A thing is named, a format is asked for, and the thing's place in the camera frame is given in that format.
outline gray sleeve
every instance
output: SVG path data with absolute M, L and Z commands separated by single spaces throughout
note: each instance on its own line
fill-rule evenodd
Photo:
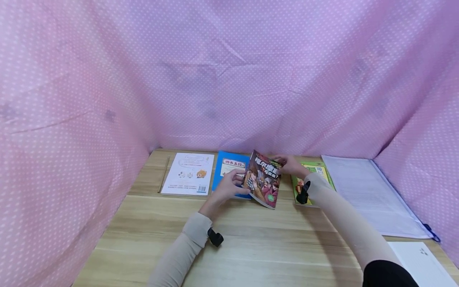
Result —
M 311 182 L 309 198 L 322 209 L 354 253 L 362 270 L 374 260 L 387 260 L 401 265 L 382 235 L 322 176 L 311 173 L 304 179 L 304 182 L 307 181 Z
M 196 255 L 207 242 L 207 231 L 212 221 L 196 212 L 185 226 L 182 233 L 163 254 L 155 270 L 150 275 L 148 287 L 180 287 Z

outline pink polka dot fabric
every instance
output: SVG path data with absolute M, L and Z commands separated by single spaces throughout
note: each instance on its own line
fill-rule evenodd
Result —
M 1 1 L 0 286 L 70 286 L 157 147 L 376 157 L 459 263 L 458 14 Z

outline paper sheet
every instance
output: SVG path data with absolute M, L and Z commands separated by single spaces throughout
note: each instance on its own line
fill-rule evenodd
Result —
M 220 176 L 233 171 L 234 169 L 246 169 L 246 163 L 242 161 L 233 160 L 230 158 L 223 158 Z
M 389 245 L 419 287 L 457 287 L 424 242 L 389 242 Z
M 373 161 L 329 156 L 322 158 L 336 191 L 382 235 L 431 238 Z
M 213 154 L 177 153 L 161 193 L 207 195 L 212 167 Z

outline wrist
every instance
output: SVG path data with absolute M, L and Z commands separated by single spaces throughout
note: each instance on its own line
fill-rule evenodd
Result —
M 301 166 L 301 169 L 298 169 L 295 176 L 299 179 L 304 180 L 306 176 L 308 176 L 310 173 L 311 172 L 307 168 L 305 168 L 304 166 Z
M 199 209 L 199 213 L 212 219 L 222 203 L 222 200 L 211 194 Z

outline book title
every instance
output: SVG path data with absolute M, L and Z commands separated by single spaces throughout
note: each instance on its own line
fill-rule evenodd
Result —
M 255 162 L 264 168 L 264 173 L 266 175 L 269 175 L 270 177 L 272 178 L 278 178 L 279 175 L 277 174 L 277 168 L 274 167 L 273 165 L 271 164 L 268 164 L 266 162 L 264 162 L 263 160 L 261 160 L 259 157 L 255 157 Z
M 246 168 L 246 163 L 239 162 L 239 161 L 236 161 L 236 160 L 230 160 L 230 159 L 227 159 L 227 158 L 223 159 L 223 163 L 224 164 L 229 164 L 229 165 L 234 165 L 234 166 L 241 167 L 241 168 L 244 168 L 244 169 Z

